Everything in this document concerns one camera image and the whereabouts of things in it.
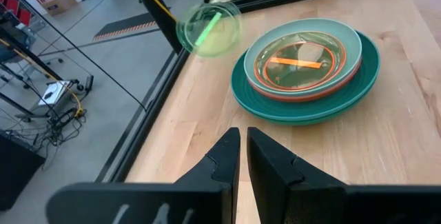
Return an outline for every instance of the stacked plates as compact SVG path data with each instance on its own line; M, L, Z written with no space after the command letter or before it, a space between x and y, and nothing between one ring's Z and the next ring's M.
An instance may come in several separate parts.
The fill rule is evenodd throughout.
M259 38L236 64L232 90L260 118L308 125L357 104L379 69L378 50L365 35L337 21L305 19Z

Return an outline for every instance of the gray floor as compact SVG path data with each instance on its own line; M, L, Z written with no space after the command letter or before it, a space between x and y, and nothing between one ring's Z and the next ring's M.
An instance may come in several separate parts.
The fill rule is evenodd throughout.
M202 0L164 1L171 7L173 14L181 17L186 9ZM82 46L94 43L93 36L105 24L145 12L147 10L137 0L87 0L68 12L55 17L45 17L71 42ZM81 48L84 54L145 105L157 93L158 88L151 92L151 95L146 96L157 78L158 72L172 54L172 48L161 32L142 34L146 30L155 28L157 26L120 34L116 38L131 34L139 35L116 41L104 39L101 41L107 42L100 43L100 41L97 44ZM32 47L32 51L35 54L46 54L68 48L72 48L72 45L55 30L47 27L39 32L39 37ZM64 79L79 79L84 82L89 74L95 76L93 91L82 101L83 107L88 110L87 123L83 125L80 135L60 146L56 154L52 146L48 147L47 154L45 148L40 151L42 156L48 157L48 164L45 165L48 168L44 171L37 171L11 210L0 212L0 223L2 224L47 223L44 207L49 197L64 185L81 181L95 181L119 139L123 133L128 131L123 147L115 161L118 161L124 152L127 141L135 130L135 128L126 130L134 114L140 113L138 118L133 120L134 127L143 117L143 111L139 110L139 104L78 50L40 56L43 60L55 57L62 58L65 62L53 62L50 67ZM20 65L25 66L26 62L20 62ZM17 64L10 64L10 66L12 69L20 71ZM168 69L157 82L159 85L166 77ZM45 90L45 83L49 81L38 72L32 74L32 80L40 92ZM0 90L26 108L31 108L39 100L32 91L24 90L22 82L16 79L12 79L9 83L0 81ZM65 108L68 109L72 106L74 106L73 103ZM0 107L4 110L4 112L0 111L0 127L7 129L13 126L17 119L11 120L6 113L14 115L18 112L3 101L0 101ZM38 128L44 126L45 122L44 120L34 120L29 124L21 124L24 128ZM65 133L71 131L73 131L73 127L69 126ZM108 176L106 174L103 180L106 181Z

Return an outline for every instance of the cardboard box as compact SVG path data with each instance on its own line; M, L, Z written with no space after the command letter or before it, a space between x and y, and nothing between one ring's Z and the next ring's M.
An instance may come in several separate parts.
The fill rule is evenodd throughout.
M51 16L54 16L69 10L76 4L76 0L46 0L41 6L45 8Z

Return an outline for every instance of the wooden table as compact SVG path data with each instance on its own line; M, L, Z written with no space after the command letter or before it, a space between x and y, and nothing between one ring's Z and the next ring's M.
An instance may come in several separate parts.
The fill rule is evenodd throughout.
M129 182L174 182L230 127L242 137L237 223L258 223L246 155L255 126L349 184L441 184L441 0L307 0L243 14L243 39L217 59L191 55L149 133ZM276 125L244 111L230 76L264 32L301 18L348 23L374 40L381 72L354 109L326 123Z

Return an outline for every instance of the orange straw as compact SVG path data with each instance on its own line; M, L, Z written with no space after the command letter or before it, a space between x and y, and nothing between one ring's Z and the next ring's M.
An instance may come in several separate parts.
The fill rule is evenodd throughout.
M282 63L286 65L298 65L302 67L309 67L309 68L315 68L319 69L322 66L322 63L319 62L311 62L311 61L299 61L296 59L284 59L284 58L278 58L278 57L272 57L269 62L274 63Z

